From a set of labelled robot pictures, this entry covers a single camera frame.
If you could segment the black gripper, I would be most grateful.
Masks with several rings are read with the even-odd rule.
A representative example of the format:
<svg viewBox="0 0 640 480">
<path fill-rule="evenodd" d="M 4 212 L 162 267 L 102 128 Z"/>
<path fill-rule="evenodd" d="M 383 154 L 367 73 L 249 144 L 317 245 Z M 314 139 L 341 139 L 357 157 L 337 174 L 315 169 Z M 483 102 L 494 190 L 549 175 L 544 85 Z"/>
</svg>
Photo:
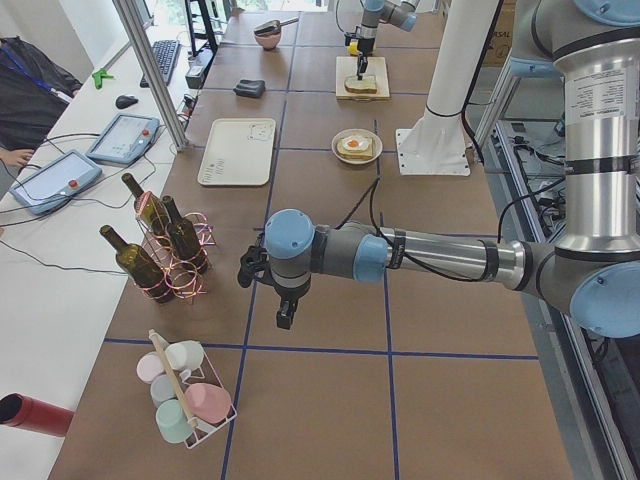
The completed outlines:
<svg viewBox="0 0 640 480">
<path fill-rule="evenodd" d="M 347 47 L 351 42 L 358 42 L 359 53 L 357 55 L 356 76 L 358 80 L 362 80 L 368 67 L 368 57 L 373 52 L 373 48 L 375 45 L 375 31 L 356 30 L 353 32 L 345 33 L 344 37 L 345 45 Z"/>
<path fill-rule="evenodd" d="M 290 329 L 296 312 L 296 302 L 310 290 L 311 280 L 301 285 L 287 287 L 283 281 L 276 280 L 269 263 L 267 250 L 257 244 L 250 245 L 240 258 L 237 281 L 242 288 L 248 288 L 253 282 L 274 288 L 281 298 L 276 312 L 276 325 L 280 329 Z"/>
</svg>

